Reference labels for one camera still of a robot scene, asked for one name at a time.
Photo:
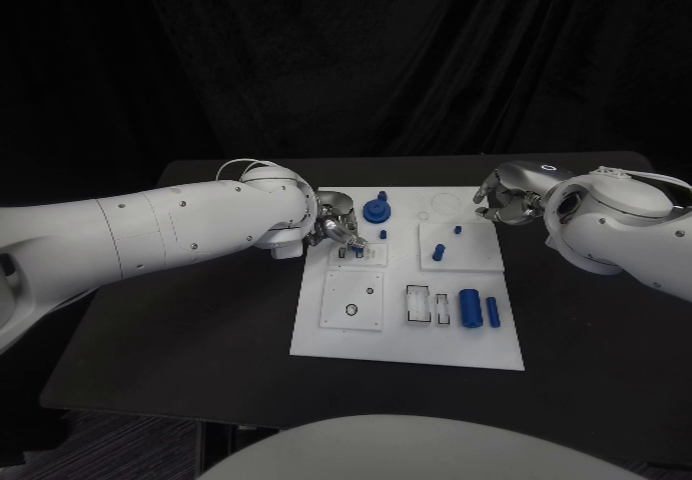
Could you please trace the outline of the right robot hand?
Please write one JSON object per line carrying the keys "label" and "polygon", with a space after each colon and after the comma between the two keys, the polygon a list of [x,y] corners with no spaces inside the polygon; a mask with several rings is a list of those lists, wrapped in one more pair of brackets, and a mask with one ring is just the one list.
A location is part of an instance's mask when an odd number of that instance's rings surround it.
{"label": "right robot hand", "polygon": [[544,216],[555,188],[575,174],[557,166],[534,161],[502,163],[486,177],[473,197],[476,215],[496,223],[525,225]]}

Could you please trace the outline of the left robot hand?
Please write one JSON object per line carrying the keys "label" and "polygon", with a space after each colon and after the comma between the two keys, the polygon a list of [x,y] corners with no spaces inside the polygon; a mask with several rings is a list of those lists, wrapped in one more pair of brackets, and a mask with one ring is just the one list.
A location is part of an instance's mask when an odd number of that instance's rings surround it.
{"label": "left robot hand", "polygon": [[319,191],[317,214],[307,242],[317,246],[325,240],[342,244],[348,250],[362,251],[366,240],[359,235],[355,203],[349,195]]}

